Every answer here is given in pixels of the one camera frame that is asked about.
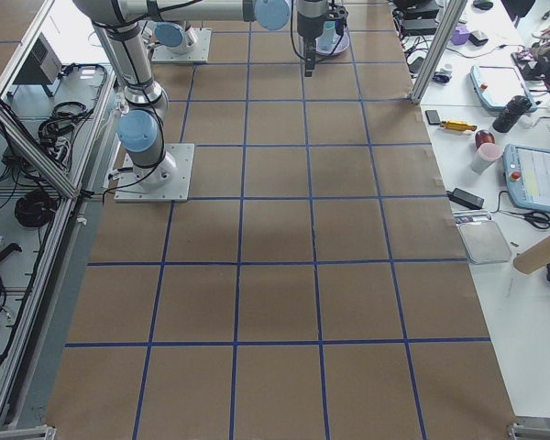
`scissors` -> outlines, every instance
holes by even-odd
[[[550,215],[542,211],[530,211],[529,213],[514,213],[512,211],[500,211],[502,214],[522,218],[536,229],[550,229]]]

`pink cup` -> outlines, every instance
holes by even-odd
[[[470,169],[476,174],[481,174],[503,155],[503,149],[490,142],[485,142],[477,148],[473,160],[470,162]]]

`black bottle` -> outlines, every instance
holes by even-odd
[[[532,102],[525,96],[513,96],[493,122],[493,128],[500,133],[507,133],[531,106]]]

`white table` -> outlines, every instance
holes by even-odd
[[[483,48],[449,47],[467,55],[485,53],[500,44],[521,44],[519,35],[505,13],[501,3],[488,12],[467,8],[468,28],[481,28],[490,37]],[[490,129],[495,115],[485,110],[472,90],[468,72],[470,67],[481,65],[511,66],[509,53],[516,48],[497,49],[477,60],[467,60],[447,51],[440,65],[453,65],[453,79],[447,85],[432,83],[422,100],[422,110],[435,109],[443,120],[465,120],[479,129]],[[531,117],[550,116],[550,98],[538,97],[543,102]],[[533,128],[516,125],[506,135],[490,130],[498,144],[523,144],[550,149],[550,119],[543,119]],[[455,187],[485,199],[485,207],[494,211],[499,191],[505,189],[502,164],[477,175],[469,167],[475,146],[474,133],[457,133],[436,126],[428,126],[445,187]],[[511,208],[506,195],[501,205]],[[465,209],[452,204],[453,210]],[[500,228],[511,247],[513,256],[537,243],[549,231],[539,231],[522,219],[496,214]],[[550,284],[545,269],[532,275],[523,275],[511,262],[490,265],[471,265],[478,297],[497,353],[501,372],[510,394],[513,410],[518,416],[550,418]]]

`light blue circular cap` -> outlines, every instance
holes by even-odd
[[[183,29],[175,23],[158,23],[155,26],[155,37],[163,46],[177,48],[183,43]]]
[[[283,28],[290,19],[290,14],[288,0],[257,0],[255,3],[255,18],[268,30]]]
[[[157,121],[144,110],[133,110],[120,118],[118,137],[122,145],[133,153],[142,153],[157,140]]]

